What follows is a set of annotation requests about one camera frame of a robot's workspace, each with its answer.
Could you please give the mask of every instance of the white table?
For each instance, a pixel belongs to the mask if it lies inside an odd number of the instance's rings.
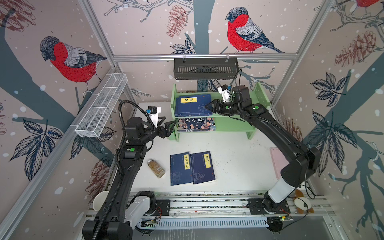
[[[170,103],[139,103],[146,110],[149,105],[161,107],[159,116],[172,121]],[[146,118],[140,111],[135,116]],[[273,169],[270,148],[275,145],[257,131],[252,140],[245,132],[188,132],[182,133],[179,142],[156,137],[152,149],[147,152],[131,189],[131,192],[151,190],[169,194],[183,193],[232,193],[265,192],[277,181]],[[170,155],[183,152],[197,153],[211,151],[216,181],[203,184],[170,185]],[[147,165],[155,159],[166,171],[158,179]]]

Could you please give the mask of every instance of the white mesh basket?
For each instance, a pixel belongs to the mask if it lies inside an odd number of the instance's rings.
[[[127,82],[125,74],[111,74],[75,130],[80,137],[100,136]]]

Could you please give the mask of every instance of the spice bottle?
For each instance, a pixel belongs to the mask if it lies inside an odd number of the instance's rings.
[[[165,170],[153,159],[148,161],[148,166],[157,178],[161,178],[165,173]]]

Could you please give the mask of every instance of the black metal basket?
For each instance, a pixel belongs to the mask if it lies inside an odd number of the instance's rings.
[[[234,79],[239,65],[237,58],[175,58],[175,79]]]

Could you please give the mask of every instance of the red breast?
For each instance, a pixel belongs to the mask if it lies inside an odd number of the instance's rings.
[[[262,45],[242,39],[236,32],[236,28],[244,26],[248,21],[248,15],[238,16],[233,23],[228,21],[228,41],[238,51],[254,51]]]
[[[71,68],[64,64],[68,57],[68,51],[62,42],[59,42],[54,47],[55,61],[51,60],[51,63],[61,72],[61,74],[68,80],[84,83],[93,77],[96,73],[96,63],[92,63],[83,68]]]
[[[357,0],[357,6],[359,7],[369,7],[374,3],[377,3],[379,0]]]

